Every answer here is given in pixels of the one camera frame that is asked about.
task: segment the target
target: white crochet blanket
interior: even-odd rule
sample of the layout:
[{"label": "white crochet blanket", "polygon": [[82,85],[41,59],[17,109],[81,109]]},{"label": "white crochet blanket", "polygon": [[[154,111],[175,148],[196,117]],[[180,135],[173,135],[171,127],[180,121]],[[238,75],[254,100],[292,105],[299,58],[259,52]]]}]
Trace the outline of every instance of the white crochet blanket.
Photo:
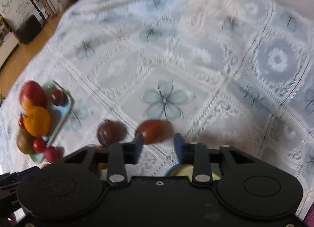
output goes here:
[{"label": "white crochet blanket", "polygon": [[[0,108],[4,172],[34,165],[17,149],[27,80],[55,80],[75,100],[54,145],[99,144],[120,120],[131,141],[147,118],[167,118],[189,142],[231,144],[298,178],[298,209],[313,202],[313,25],[271,0],[81,0],[30,62]],[[164,175],[172,140],[145,146],[134,175]]]}]

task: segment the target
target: plate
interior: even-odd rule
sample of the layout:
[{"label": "plate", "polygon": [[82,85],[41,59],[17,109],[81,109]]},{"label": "plate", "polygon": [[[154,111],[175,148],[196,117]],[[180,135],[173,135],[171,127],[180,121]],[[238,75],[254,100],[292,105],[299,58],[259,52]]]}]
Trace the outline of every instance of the plate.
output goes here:
[{"label": "plate", "polygon": [[[216,168],[212,169],[213,180],[219,180],[221,178],[221,173]],[[190,164],[177,164],[170,168],[165,176],[188,176],[190,181],[192,181],[193,165]]]},{"label": "plate", "polygon": [[[42,139],[47,142],[46,147],[51,146],[51,144],[54,142],[56,136],[58,135],[62,125],[64,124],[65,119],[70,114],[72,109],[72,98],[71,96],[65,91],[60,85],[57,84],[57,82],[51,80],[46,82],[42,86],[46,98],[47,98],[47,109],[50,114],[51,118],[51,127],[47,135],[42,136]],[[68,102],[64,106],[56,106],[51,103],[51,93],[55,90],[61,90],[64,91],[68,98]],[[30,158],[35,163],[41,163],[44,159],[44,153],[31,153]]]}]

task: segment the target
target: black speaker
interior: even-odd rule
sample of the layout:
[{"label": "black speaker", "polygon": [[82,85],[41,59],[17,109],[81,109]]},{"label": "black speaker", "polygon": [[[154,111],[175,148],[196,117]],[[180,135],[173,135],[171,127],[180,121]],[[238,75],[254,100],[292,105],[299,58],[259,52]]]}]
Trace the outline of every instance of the black speaker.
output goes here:
[{"label": "black speaker", "polygon": [[31,15],[15,32],[20,41],[24,44],[30,43],[41,31],[41,24],[35,17]]}]

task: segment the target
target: cherry tomato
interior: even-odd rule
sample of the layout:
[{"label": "cherry tomato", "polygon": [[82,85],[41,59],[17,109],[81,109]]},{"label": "cherry tomato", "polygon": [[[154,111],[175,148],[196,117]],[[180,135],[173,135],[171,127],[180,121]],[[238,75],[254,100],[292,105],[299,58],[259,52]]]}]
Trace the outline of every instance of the cherry tomato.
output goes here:
[{"label": "cherry tomato", "polygon": [[117,124],[110,120],[104,120],[97,132],[98,141],[103,146],[118,142],[119,135],[120,133]]},{"label": "cherry tomato", "polygon": [[34,139],[33,149],[36,153],[43,153],[46,149],[46,142],[41,137]]},{"label": "cherry tomato", "polygon": [[68,98],[64,91],[55,90],[51,94],[51,102],[56,106],[64,106],[68,102]]},{"label": "cherry tomato", "polygon": [[25,129],[23,116],[20,116],[18,120],[18,125],[20,126],[21,129]]}]

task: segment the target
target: apple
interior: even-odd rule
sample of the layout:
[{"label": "apple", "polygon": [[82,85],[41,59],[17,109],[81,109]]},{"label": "apple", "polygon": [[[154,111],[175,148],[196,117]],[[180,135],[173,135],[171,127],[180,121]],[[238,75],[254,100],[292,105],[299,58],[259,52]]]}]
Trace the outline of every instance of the apple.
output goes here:
[{"label": "apple", "polygon": [[19,94],[18,100],[24,110],[28,110],[33,106],[41,106],[46,108],[46,95],[39,83],[35,81],[26,82]]}]

